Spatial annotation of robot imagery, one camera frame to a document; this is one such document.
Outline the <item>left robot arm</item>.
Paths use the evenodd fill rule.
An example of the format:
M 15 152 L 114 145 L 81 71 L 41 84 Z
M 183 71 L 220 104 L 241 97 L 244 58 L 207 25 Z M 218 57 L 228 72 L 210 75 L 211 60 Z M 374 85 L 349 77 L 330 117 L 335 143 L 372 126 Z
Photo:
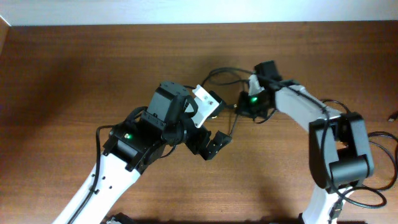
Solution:
M 109 138 L 96 140 L 96 164 L 55 223 L 100 223 L 120 196 L 157 159 L 166 146 L 185 144 L 194 155 L 210 160 L 231 137 L 211 131 L 204 122 L 224 109 L 213 91 L 162 82 L 148 106 L 134 109 L 124 121 L 109 125 Z

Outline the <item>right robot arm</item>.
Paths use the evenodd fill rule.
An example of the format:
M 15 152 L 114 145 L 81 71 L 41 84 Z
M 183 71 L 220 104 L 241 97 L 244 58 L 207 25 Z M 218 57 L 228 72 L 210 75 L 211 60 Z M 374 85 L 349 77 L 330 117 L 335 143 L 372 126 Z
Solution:
M 374 173 L 363 117 L 330 108 L 292 80 L 250 81 L 249 90 L 239 95 L 237 114 L 267 119 L 269 110 L 286 114 L 308 133 L 315 186 L 298 222 L 336 223 L 345 203 L 365 207 L 349 197 L 362 190 L 364 180 Z

